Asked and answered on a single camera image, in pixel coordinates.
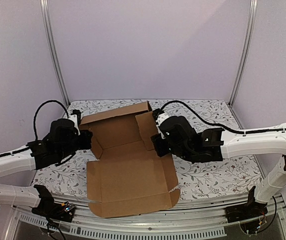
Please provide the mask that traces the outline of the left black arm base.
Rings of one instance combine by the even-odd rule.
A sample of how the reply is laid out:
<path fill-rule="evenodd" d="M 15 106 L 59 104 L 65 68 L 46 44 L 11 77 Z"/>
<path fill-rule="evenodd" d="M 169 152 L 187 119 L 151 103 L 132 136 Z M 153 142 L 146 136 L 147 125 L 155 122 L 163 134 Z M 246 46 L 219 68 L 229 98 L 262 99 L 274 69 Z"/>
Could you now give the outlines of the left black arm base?
<path fill-rule="evenodd" d="M 52 194 L 43 185 L 33 186 L 40 197 L 37 207 L 32 207 L 31 212 L 35 215 L 71 223 L 75 214 L 76 206 L 68 201 L 56 203 Z"/>

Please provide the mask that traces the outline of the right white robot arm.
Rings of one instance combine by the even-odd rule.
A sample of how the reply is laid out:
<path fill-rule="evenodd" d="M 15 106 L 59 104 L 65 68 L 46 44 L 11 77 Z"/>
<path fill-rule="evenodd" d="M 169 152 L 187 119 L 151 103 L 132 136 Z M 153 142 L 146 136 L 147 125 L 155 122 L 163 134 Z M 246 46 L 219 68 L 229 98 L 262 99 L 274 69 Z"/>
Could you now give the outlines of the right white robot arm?
<path fill-rule="evenodd" d="M 279 154 L 282 157 L 266 179 L 255 186 L 253 197 L 242 206 L 245 218 L 252 218 L 274 194 L 286 185 L 286 122 L 271 128 L 233 130 L 225 126 L 202 132 L 184 116 L 153 116 L 160 133 L 151 137 L 159 157 L 175 155 L 191 163 L 220 162 L 246 155 Z"/>

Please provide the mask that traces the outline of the brown cardboard box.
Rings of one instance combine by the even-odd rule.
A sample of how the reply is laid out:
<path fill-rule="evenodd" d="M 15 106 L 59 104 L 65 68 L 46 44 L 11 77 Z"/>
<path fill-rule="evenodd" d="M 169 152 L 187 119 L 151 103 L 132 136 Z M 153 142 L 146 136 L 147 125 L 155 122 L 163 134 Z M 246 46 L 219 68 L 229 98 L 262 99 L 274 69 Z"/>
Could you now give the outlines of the brown cardboard box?
<path fill-rule="evenodd" d="M 171 154 L 159 157 L 152 136 L 158 133 L 145 101 L 84 116 L 94 161 L 86 164 L 89 209 L 101 218 L 133 216 L 173 208 L 180 199 Z"/>

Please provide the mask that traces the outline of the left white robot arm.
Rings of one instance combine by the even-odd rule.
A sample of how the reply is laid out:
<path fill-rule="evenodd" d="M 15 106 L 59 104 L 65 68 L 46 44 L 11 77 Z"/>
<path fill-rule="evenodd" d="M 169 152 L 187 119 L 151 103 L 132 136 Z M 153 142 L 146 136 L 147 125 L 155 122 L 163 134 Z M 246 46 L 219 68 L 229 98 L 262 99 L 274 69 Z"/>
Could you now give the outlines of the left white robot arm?
<path fill-rule="evenodd" d="M 36 139 L 0 154 L 0 178 L 24 171 L 41 170 L 51 165 L 63 165 L 77 151 L 91 149 L 92 136 L 90 130 L 79 129 L 77 119 L 55 120 L 43 139 Z M 38 208 L 46 217 L 53 217 L 58 211 L 49 190 L 37 184 L 30 187 L 1 185 L 0 205 Z"/>

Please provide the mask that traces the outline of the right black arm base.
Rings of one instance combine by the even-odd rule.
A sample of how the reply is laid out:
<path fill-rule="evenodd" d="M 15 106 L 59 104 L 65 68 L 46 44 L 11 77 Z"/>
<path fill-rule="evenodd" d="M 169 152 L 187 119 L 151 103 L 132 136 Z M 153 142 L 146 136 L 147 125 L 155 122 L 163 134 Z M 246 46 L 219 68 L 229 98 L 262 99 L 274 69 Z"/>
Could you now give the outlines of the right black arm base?
<path fill-rule="evenodd" d="M 255 190 L 255 186 L 250 189 L 246 203 L 228 206 L 224 209 L 228 223 L 256 218 L 268 213 L 267 202 L 258 202 L 255 197 Z"/>

